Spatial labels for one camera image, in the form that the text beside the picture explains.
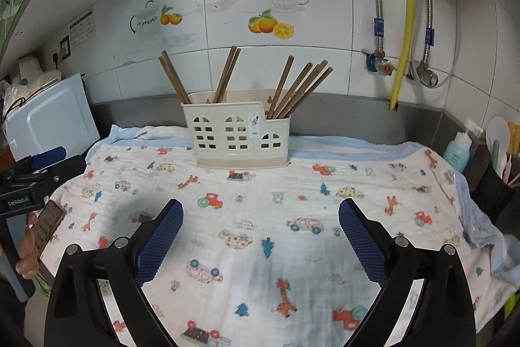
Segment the person's left hand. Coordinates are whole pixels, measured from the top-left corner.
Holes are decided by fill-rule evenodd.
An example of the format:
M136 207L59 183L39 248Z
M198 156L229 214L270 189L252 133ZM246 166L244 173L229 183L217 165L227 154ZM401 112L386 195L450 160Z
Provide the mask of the person's left hand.
M34 212L29 212L26 219L26 232L23 240L21 240L18 252L19 261L15 266L17 273L23 279L33 279L39 270L38 249L35 246L35 236L33 226L38 223L38 218Z

